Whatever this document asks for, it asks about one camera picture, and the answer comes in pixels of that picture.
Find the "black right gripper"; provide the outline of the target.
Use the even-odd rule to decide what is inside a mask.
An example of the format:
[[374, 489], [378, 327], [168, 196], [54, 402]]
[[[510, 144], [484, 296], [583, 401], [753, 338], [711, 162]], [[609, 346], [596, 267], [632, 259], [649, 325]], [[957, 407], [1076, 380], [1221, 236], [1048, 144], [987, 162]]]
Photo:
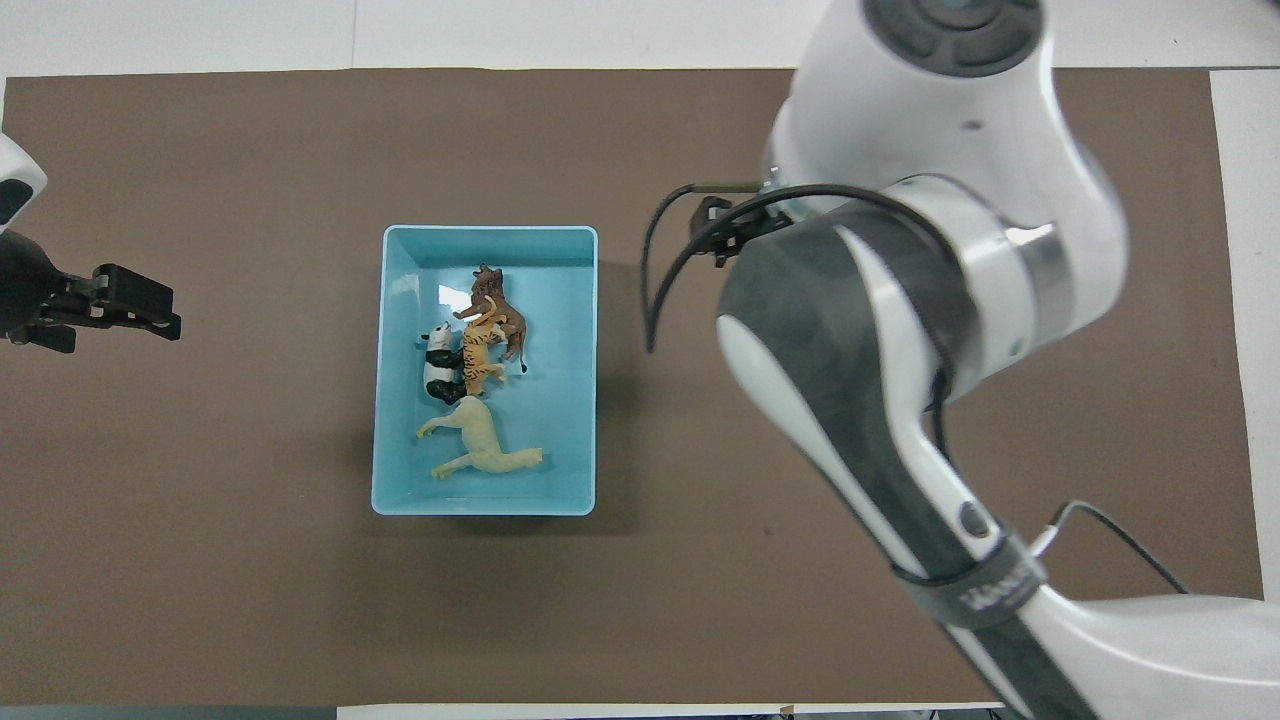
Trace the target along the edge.
[[731, 222], [724, 220], [723, 217], [732, 209], [733, 202], [718, 196], [704, 197], [698, 204], [690, 218], [692, 255], [712, 255], [716, 266], [724, 266], [751, 240], [794, 224], [785, 214], [768, 208], [751, 210]]

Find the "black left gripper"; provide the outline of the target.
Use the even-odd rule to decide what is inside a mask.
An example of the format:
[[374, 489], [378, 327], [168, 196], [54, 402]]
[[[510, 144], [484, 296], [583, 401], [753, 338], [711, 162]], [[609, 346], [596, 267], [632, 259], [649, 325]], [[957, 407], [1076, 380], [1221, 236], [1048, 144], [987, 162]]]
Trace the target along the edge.
[[14, 345], [37, 345], [60, 354], [76, 350], [74, 328], [146, 331], [166, 341], [182, 337], [169, 286], [109, 263], [93, 270], [93, 297], [102, 306], [91, 316], [90, 279], [54, 266], [31, 238], [4, 231], [1, 241], [1, 329]]

